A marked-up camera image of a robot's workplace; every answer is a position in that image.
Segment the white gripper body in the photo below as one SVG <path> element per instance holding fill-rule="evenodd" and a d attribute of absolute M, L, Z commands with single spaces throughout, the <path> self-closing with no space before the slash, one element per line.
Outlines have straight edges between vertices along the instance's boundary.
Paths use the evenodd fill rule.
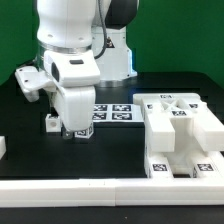
<path fill-rule="evenodd" d="M 91 50 L 80 54 L 47 50 L 43 70 L 24 66 L 16 70 L 15 77 L 29 102 L 39 99 L 40 89 L 51 93 L 51 105 L 68 131 L 82 131 L 91 125 L 96 99 L 94 85 L 100 81 Z"/>

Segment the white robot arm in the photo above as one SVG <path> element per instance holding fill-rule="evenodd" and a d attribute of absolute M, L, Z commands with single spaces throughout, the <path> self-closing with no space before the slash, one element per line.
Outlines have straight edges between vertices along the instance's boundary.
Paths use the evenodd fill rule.
<path fill-rule="evenodd" d="M 117 87 L 137 76 L 126 27 L 139 0 L 37 0 L 38 53 L 15 71 L 28 101 L 48 94 L 48 132 L 90 138 L 95 87 Z"/>

